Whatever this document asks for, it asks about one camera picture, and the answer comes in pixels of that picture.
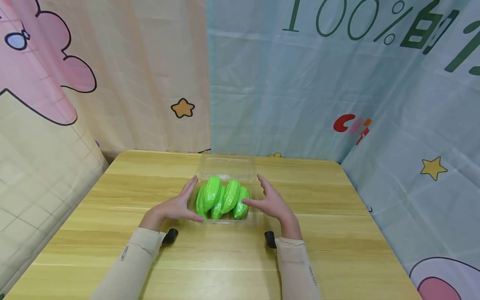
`red c letter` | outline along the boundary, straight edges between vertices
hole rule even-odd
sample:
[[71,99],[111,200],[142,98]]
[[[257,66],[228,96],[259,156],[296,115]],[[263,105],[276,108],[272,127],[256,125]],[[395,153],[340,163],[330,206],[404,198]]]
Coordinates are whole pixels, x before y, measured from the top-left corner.
[[340,118],[338,118],[335,121],[335,123],[333,123],[333,129],[335,129],[335,131],[338,131],[338,132],[345,132],[347,131],[348,127],[345,126],[344,124],[353,119],[355,119],[354,114],[343,115]]

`yellow star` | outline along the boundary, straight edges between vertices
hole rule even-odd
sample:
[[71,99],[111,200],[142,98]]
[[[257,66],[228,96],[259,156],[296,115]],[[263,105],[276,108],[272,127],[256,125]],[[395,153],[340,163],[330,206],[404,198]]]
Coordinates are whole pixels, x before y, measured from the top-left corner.
[[188,102],[187,99],[182,98],[176,104],[170,106],[170,108],[175,112],[175,116],[180,119],[193,116],[195,105]]
[[423,170],[420,172],[420,174],[429,174],[433,180],[437,181],[438,180],[438,173],[444,173],[448,172],[447,169],[445,169],[440,163],[441,163],[441,157],[437,157],[434,160],[426,160],[422,159],[423,163]]
[[268,157],[283,157],[280,152],[277,152],[275,154],[269,154]]

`beige sleeve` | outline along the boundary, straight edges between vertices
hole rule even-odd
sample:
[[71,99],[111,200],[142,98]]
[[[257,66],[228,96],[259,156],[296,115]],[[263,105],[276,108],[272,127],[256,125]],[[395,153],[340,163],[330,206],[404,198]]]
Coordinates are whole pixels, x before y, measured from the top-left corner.
[[165,233],[137,228],[91,300],[138,300]]
[[283,300],[319,300],[317,282],[302,240],[275,239]]

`plastic container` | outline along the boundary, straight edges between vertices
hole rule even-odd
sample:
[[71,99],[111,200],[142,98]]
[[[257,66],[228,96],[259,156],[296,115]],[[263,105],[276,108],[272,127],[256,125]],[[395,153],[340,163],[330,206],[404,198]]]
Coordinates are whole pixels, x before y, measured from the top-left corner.
[[[228,181],[236,179],[241,186],[247,188],[250,193],[250,198],[257,196],[256,191],[256,170],[255,160],[252,156],[231,156],[218,154],[203,154],[200,166],[198,168],[197,176],[198,183],[190,196],[187,203],[188,209],[196,212],[195,201],[200,188],[207,184],[208,179],[212,176],[219,176],[222,180],[222,185],[226,186]],[[235,220],[233,218],[233,210],[224,214],[220,219],[213,220],[208,212],[208,218],[204,223],[242,223],[242,224],[256,224],[258,223],[259,211],[250,207],[247,215],[242,219]]]

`wood grain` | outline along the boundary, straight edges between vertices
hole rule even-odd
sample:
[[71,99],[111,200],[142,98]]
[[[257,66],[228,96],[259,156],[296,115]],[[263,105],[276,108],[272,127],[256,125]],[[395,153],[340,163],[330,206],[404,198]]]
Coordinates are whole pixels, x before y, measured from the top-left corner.
[[[6,299],[88,299],[145,211],[177,194],[201,159],[136,150],[120,154]],[[338,164],[256,157],[255,166],[297,214],[323,299],[420,300]],[[179,236],[160,249],[141,299],[281,299],[276,252],[264,241],[265,231],[280,233],[276,220],[167,221],[163,230],[171,227]]]

